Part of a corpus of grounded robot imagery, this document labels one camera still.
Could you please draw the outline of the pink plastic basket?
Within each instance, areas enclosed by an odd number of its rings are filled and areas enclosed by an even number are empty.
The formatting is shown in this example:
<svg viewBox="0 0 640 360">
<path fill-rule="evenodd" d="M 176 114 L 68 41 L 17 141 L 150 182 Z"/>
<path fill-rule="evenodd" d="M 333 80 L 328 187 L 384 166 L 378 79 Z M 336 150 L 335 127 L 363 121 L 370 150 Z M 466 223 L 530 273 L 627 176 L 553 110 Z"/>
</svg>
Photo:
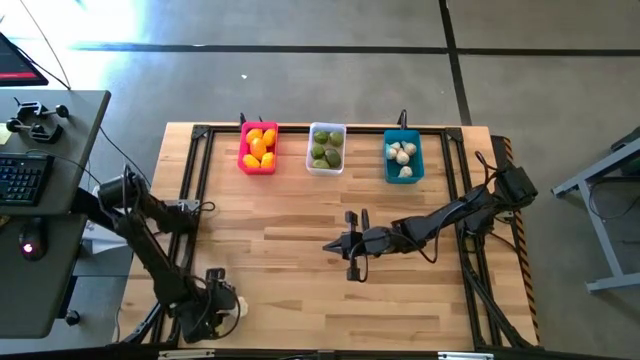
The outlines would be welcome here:
<svg viewBox="0 0 640 360">
<path fill-rule="evenodd" d="M 273 146 L 267 147 L 267 152 L 273 152 L 275 154 L 275 165 L 272 169 L 262 169 L 260 168 L 247 168 L 244 166 L 242 162 L 242 158 L 246 154 L 250 154 L 249 144 L 245 140 L 245 136 L 247 132 L 252 128 L 261 128 L 263 133 L 267 129 L 275 129 L 277 131 L 276 142 Z M 241 136 L 240 136 L 240 144 L 238 150 L 238 160 L 237 166 L 238 168 L 247 175 L 271 175 L 275 172 L 276 168 L 276 159 L 277 159 L 277 144 L 278 144 L 278 124 L 276 122 L 246 122 L 241 126 Z"/>
</svg>

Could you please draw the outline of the white flat box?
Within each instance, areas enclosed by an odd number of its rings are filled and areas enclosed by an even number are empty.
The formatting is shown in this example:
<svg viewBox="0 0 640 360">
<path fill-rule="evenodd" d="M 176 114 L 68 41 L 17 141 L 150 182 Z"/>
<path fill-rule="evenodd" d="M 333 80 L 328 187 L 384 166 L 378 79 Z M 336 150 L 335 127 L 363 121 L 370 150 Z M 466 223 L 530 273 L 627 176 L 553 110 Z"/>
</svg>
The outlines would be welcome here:
<svg viewBox="0 0 640 360">
<path fill-rule="evenodd" d="M 89 242 L 92 254 L 98 254 L 127 245 L 124 238 L 92 221 L 86 223 L 82 240 Z"/>
</svg>

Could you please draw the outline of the black computer mouse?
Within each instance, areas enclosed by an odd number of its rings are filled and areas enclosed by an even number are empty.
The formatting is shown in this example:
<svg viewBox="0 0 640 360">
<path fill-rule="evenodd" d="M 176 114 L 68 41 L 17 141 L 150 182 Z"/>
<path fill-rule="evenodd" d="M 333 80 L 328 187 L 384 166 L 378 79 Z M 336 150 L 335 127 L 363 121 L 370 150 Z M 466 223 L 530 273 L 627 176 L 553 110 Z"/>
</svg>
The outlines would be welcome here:
<svg viewBox="0 0 640 360">
<path fill-rule="evenodd" d="M 28 261 L 38 261 L 48 248 L 47 224 L 41 217 L 30 218 L 21 228 L 18 236 L 21 254 Z"/>
</svg>

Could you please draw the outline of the black screw clamp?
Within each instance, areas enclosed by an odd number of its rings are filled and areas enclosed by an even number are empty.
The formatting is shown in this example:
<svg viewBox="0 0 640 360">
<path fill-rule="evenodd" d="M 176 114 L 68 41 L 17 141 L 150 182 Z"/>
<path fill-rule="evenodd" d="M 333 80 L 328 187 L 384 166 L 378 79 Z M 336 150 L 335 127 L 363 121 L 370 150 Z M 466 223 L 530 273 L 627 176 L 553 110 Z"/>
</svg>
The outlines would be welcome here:
<svg viewBox="0 0 640 360">
<path fill-rule="evenodd" d="M 20 121 L 26 121 L 29 119 L 44 120 L 50 116 L 56 115 L 60 118 L 68 118 L 70 113 L 65 105 L 56 105 L 53 110 L 49 110 L 41 102 L 23 102 L 18 105 L 16 118 Z"/>
<path fill-rule="evenodd" d="M 26 132 L 32 140 L 43 144 L 55 144 L 63 133 L 63 128 L 60 125 L 56 125 L 53 130 L 49 131 L 39 124 L 25 125 L 17 118 L 8 120 L 6 128 L 12 133 Z"/>
</svg>

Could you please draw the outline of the white plastic basket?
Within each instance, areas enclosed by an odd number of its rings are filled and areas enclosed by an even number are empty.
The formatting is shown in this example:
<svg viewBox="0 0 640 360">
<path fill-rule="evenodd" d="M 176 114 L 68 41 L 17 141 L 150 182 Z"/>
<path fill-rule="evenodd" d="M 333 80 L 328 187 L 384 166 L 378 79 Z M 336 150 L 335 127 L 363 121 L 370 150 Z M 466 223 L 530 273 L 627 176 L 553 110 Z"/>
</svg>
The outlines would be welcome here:
<svg viewBox="0 0 640 360">
<path fill-rule="evenodd" d="M 336 149 L 342 158 L 342 165 L 340 168 L 330 168 L 330 169 L 315 169 L 312 167 L 312 163 L 314 160 L 312 156 L 310 155 L 310 150 L 312 148 L 312 146 L 314 144 L 317 144 L 314 142 L 313 140 L 313 133 L 315 131 L 326 131 L 326 132 L 333 132 L 333 131 L 339 131 L 342 132 L 344 134 L 344 143 L 341 147 L 333 147 L 332 145 L 329 144 L 329 142 L 327 142 L 326 144 L 322 145 L 324 147 L 324 149 L 329 149 L 329 148 L 334 148 Z M 306 168 L 308 170 L 308 172 L 311 175 L 314 176 L 338 176 L 341 175 L 342 172 L 344 171 L 344 167 L 345 167 L 345 157 L 346 157 L 346 135 L 347 135 L 347 129 L 346 129 L 346 125 L 345 124 L 338 124 L 338 123 L 323 123 L 323 122 L 314 122 L 310 125 L 309 127 L 309 135 L 308 135 L 308 143 L 307 143 L 307 153 L 306 153 L 306 160 L 305 160 L 305 165 Z"/>
</svg>

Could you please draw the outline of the black keyboard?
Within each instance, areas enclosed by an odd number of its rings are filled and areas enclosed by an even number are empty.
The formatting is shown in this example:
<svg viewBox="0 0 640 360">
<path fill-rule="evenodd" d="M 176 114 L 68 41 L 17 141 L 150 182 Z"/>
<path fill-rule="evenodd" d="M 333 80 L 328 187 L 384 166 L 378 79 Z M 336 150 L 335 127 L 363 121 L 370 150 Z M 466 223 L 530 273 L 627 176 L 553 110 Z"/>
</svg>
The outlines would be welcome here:
<svg viewBox="0 0 640 360">
<path fill-rule="evenodd" d="M 37 206 L 53 163 L 51 155 L 0 153 L 0 206 Z"/>
</svg>

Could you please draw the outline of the grey metal side table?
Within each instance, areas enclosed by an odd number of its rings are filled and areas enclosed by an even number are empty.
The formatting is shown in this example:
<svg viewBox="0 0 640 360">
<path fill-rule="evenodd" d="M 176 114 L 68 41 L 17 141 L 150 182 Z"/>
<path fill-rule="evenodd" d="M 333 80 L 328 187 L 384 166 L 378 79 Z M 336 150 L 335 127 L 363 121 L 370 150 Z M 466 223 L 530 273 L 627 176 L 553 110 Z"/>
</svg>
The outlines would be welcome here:
<svg viewBox="0 0 640 360">
<path fill-rule="evenodd" d="M 551 193 L 556 198 L 562 198 L 572 191 L 580 193 L 611 271 L 610 277 L 587 282 L 586 288 L 589 293 L 640 285 L 640 272 L 625 273 L 622 270 L 605 227 L 608 220 L 621 218 L 630 212 L 633 206 L 640 202 L 640 198 L 637 201 L 634 200 L 626 210 L 616 215 L 599 213 L 594 200 L 594 193 L 598 185 L 605 182 L 640 180 L 640 175 L 611 176 L 611 173 L 621 170 L 636 160 L 640 160 L 640 126 L 614 142 L 607 156 L 551 188 Z"/>
</svg>

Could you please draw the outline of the silver metal bracket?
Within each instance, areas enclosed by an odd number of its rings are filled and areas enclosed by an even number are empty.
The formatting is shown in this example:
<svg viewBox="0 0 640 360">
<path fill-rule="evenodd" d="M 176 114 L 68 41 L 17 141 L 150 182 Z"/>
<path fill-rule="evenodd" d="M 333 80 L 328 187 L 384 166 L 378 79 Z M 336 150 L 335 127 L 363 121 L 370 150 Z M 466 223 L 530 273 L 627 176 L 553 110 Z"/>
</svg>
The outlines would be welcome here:
<svg viewBox="0 0 640 360">
<path fill-rule="evenodd" d="M 160 351 L 157 360 L 199 360 L 214 358 L 214 349 L 174 349 Z"/>
<path fill-rule="evenodd" d="M 478 352 L 438 352 L 438 360 L 495 360 L 491 353 Z"/>
</svg>

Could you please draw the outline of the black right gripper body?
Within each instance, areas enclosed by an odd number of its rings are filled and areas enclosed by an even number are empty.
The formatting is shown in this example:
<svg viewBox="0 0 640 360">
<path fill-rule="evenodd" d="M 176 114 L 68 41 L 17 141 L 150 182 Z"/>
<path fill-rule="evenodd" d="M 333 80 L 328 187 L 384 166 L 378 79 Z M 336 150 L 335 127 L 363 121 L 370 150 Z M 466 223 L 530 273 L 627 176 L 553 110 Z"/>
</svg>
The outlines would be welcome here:
<svg viewBox="0 0 640 360">
<path fill-rule="evenodd" d="M 368 279 L 368 257 L 380 257 L 383 254 L 398 253 L 406 244 L 404 236 L 392 228 L 370 226 L 366 209 L 361 211 L 361 230 L 350 231 L 344 238 L 344 258 L 349 262 L 347 280 L 366 282 Z M 357 265 L 357 258 L 365 259 L 365 274 L 362 275 Z"/>
</svg>

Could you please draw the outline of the dark laptop screen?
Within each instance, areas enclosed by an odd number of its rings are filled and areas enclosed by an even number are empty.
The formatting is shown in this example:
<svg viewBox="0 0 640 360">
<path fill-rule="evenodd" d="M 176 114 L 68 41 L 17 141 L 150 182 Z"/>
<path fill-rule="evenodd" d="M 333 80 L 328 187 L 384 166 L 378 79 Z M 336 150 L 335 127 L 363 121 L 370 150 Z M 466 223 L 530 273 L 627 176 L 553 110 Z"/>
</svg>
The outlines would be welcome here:
<svg viewBox="0 0 640 360">
<path fill-rule="evenodd" d="M 0 32 L 0 87 L 45 86 L 48 83 L 17 46 Z"/>
</svg>

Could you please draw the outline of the yellow black hazard tape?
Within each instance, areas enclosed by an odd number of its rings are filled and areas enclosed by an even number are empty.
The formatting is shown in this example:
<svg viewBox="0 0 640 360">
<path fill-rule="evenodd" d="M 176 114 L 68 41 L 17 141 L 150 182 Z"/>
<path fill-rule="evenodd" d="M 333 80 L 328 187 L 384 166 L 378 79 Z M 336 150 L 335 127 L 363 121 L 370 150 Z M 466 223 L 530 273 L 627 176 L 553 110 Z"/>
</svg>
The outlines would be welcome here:
<svg viewBox="0 0 640 360">
<path fill-rule="evenodd" d="M 531 319 L 534 327 L 536 343 L 540 344 L 540 333 L 537 319 L 537 309 L 533 289 L 533 280 L 529 267 L 529 256 L 527 251 L 527 241 L 524 231 L 523 216 L 520 210 L 516 210 L 511 220 L 512 234 L 516 244 L 521 274 L 524 282 L 525 293 L 529 304 Z"/>
</svg>

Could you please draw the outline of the black aluminium table frame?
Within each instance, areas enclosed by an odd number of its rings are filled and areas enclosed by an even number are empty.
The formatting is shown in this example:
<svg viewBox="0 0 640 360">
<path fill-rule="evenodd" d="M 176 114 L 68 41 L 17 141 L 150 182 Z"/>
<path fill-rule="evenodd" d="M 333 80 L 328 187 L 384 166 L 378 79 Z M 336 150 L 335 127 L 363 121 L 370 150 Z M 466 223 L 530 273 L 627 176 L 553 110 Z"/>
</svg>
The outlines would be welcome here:
<svg viewBox="0 0 640 360">
<path fill-rule="evenodd" d="M 368 261 L 366 283 L 346 278 L 347 263 L 324 250 L 346 228 L 347 211 L 371 223 L 423 215 L 449 203 L 483 170 L 470 159 L 444 158 L 442 130 L 422 139 L 425 175 L 413 185 L 385 181 L 383 127 L 357 125 L 346 137 L 338 176 L 311 175 L 306 133 L 283 130 L 276 170 L 247 175 L 237 165 L 240 136 L 216 134 L 193 144 L 188 123 L 166 127 L 153 193 L 178 197 L 188 159 L 210 162 L 193 270 L 223 267 L 249 305 L 216 348 L 322 350 L 469 350 L 473 346 L 453 227 L 422 253 Z"/>
</svg>

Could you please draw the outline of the dark grey desk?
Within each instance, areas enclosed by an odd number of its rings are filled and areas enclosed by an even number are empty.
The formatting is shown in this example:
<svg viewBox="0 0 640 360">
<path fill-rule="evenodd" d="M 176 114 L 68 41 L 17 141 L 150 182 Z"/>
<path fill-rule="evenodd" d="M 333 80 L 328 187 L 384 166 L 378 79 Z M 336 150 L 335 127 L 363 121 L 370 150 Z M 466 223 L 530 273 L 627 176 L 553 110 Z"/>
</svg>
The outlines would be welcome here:
<svg viewBox="0 0 640 360">
<path fill-rule="evenodd" d="M 0 205 L 0 216 L 10 217 L 0 227 L 0 339 L 44 338 L 59 315 L 87 221 L 70 210 L 110 99 L 107 90 L 0 89 L 0 121 L 14 115 L 19 102 L 64 105 L 70 112 L 67 119 L 52 118 L 63 128 L 55 144 L 12 135 L 0 146 L 0 152 L 39 149 L 56 156 L 37 206 Z M 18 240 L 33 216 L 42 217 L 47 230 L 48 250 L 37 261 L 24 258 Z"/>
</svg>

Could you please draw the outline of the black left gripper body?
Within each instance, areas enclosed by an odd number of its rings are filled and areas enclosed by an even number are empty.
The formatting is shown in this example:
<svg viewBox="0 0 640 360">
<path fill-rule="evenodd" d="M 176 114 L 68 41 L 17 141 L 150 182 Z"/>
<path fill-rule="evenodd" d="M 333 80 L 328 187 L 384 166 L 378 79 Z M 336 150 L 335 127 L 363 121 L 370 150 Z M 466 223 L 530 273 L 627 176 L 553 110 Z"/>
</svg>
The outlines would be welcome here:
<svg viewBox="0 0 640 360">
<path fill-rule="evenodd" d="M 237 326 L 234 323 L 226 333 L 218 330 L 226 317 L 237 314 L 237 293 L 225 276 L 224 268 L 208 269 L 204 287 L 195 287 L 191 297 L 178 305 L 178 322 L 186 343 L 221 339 Z"/>
</svg>

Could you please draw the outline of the blue plastic basket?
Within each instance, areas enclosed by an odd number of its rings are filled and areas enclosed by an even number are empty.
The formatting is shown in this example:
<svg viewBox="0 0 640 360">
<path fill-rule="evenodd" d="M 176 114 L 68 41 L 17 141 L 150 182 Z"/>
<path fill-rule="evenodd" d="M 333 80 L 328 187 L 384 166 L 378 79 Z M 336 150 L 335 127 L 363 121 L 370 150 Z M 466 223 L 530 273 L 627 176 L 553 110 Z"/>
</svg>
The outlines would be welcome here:
<svg viewBox="0 0 640 360">
<path fill-rule="evenodd" d="M 388 160 L 385 157 L 385 145 L 394 142 L 399 142 L 401 150 L 403 142 L 413 143 L 417 147 L 417 152 L 410 156 L 409 163 L 404 166 L 409 166 L 413 171 L 413 176 L 409 178 L 399 178 L 400 169 L 403 167 L 399 165 L 396 160 Z M 385 178 L 388 183 L 392 184 L 414 184 L 424 177 L 424 161 L 422 157 L 421 147 L 421 135 L 417 130 L 387 130 L 384 132 L 384 161 L 385 161 Z"/>
</svg>

